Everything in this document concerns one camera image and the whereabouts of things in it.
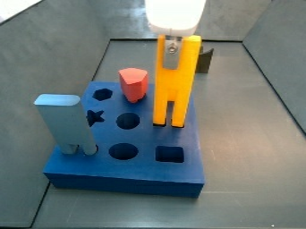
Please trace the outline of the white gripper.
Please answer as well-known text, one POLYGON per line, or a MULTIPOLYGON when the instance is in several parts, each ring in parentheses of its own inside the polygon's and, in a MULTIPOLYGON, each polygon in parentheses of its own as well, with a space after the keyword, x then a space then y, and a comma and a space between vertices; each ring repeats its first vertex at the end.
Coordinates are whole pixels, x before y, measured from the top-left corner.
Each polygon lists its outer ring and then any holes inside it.
POLYGON ((207 0, 144 0, 150 29, 164 36, 163 67, 179 64, 182 38, 195 33, 207 0))

